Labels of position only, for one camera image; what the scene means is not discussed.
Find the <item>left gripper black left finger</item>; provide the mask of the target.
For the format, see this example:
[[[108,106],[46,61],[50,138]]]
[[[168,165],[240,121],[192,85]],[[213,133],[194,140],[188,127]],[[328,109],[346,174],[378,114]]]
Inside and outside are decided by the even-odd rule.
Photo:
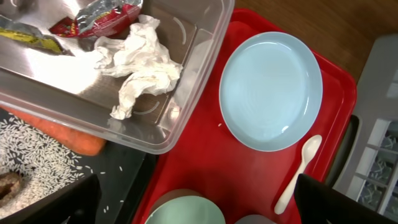
[[[1,219],[1,224],[94,223],[100,200],[100,181],[91,174]]]

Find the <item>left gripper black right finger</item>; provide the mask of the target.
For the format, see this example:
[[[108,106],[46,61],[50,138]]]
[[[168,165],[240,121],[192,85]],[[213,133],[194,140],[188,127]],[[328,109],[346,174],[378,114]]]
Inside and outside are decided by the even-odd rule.
[[[395,224],[305,174],[298,176],[294,199],[303,224]]]

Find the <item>orange carrot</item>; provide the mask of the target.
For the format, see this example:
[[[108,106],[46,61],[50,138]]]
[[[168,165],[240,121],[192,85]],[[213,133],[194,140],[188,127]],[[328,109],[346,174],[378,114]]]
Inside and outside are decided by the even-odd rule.
[[[78,154],[96,156],[106,144],[105,139],[66,127],[53,121],[42,119],[7,106],[1,106],[1,108],[39,129]]]

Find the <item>brown food scrap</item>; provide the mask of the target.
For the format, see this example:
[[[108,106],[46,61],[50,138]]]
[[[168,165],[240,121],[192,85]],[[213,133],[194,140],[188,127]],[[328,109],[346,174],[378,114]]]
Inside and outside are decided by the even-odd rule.
[[[21,191],[22,177],[15,172],[1,174],[1,207]]]

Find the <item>white tissue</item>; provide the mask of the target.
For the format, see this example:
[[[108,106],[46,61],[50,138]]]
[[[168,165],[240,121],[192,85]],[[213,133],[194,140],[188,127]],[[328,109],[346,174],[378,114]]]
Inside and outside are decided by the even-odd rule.
[[[127,79],[122,84],[119,104],[112,108],[111,117],[123,120],[131,117],[136,100],[143,94],[154,96],[172,91],[183,66],[170,58],[169,50],[159,42],[156,28],[160,21],[140,15],[130,25],[124,40],[100,37],[94,44],[98,61],[94,69],[100,75]]]

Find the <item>yellow snack wrapper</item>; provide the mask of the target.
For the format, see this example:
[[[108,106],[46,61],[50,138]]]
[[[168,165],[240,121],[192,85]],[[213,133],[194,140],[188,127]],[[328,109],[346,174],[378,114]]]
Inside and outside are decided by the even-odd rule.
[[[34,49],[51,51],[56,55],[75,55],[70,50],[65,49],[55,37],[43,34],[39,28],[13,21],[3,15],[1,15],[1,36],[22,42]]]

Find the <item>red snack wrapper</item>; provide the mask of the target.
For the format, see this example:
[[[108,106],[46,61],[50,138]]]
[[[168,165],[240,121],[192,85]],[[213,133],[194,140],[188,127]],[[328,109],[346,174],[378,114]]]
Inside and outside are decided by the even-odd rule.
[[[66,38],[112,36],[137,19],[143,3],[143,0],[96,0],[81,9],[74,19],[65,17],[49,31]]]

